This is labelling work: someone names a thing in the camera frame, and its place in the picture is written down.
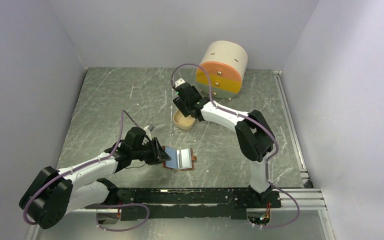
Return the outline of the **brown leather card holder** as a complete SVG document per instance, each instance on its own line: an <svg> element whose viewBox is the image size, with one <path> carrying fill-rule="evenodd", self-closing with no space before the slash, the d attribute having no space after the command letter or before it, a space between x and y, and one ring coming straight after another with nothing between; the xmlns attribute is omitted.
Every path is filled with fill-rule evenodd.
<svg viewBox="0 0 384 240"><path fill-rule="evenodd" d="M197 157L192 148L174 149L168 146L162 148L170 157L170 160L163 161L164 168L174 171L193 171L195 169Z"/></svg>

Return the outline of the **beige oval card tray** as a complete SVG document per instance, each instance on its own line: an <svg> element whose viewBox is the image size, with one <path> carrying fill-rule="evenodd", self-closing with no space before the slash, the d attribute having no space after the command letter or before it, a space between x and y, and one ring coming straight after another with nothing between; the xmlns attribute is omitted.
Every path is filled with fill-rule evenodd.
<svg viewBox="0 0 384 240"><path fill-rule="evenodd" d="M181 111L177 109L172 117L172 120L177 128L182 130L189 130L194 126L197 119L190 115L185 117Z"/></svg>

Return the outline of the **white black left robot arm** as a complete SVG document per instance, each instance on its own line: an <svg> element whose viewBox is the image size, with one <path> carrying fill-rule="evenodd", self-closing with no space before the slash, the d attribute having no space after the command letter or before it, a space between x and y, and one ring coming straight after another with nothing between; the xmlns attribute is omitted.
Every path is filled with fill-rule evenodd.
<svg viewBox="0 0 384 240"><path fill-rule="evenodd" d="M23 220L49 229L66 214L88 206L117 208L123 201L119 188L108 177L128 168L133 161L156 165L172 160L147 129L132 127L124 139L98 156L79 164L43 168L19 201Z"/></svg>

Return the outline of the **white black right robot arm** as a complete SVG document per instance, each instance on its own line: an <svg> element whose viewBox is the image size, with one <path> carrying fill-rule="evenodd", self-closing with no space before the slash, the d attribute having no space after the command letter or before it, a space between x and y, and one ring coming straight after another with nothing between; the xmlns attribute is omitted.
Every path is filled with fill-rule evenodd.
<svg viewBox="0 0 384 240"><path fill-rule="evenodd" d="M250 202L255 207L262 207L273 189L268 181L268 161L279 150L262 113L258 110L238 111L211 101L182 78L175 81L173 89L177 93L173 102L184 117L212 122L235 132L242 154L250 160Z"/></svg>

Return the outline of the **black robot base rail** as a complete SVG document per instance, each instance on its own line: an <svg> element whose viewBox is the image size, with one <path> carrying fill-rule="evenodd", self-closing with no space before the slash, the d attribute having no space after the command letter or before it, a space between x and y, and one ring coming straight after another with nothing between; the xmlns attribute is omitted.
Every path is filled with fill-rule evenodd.
<svg viewBox="0 0 384 240"><path fill-rule="evenodd" d="M151 219L218 218L246 220L248 210L282 206L272 190L262 197L250 187L221 188L119 188L115 204L144 204Z"/></svg>

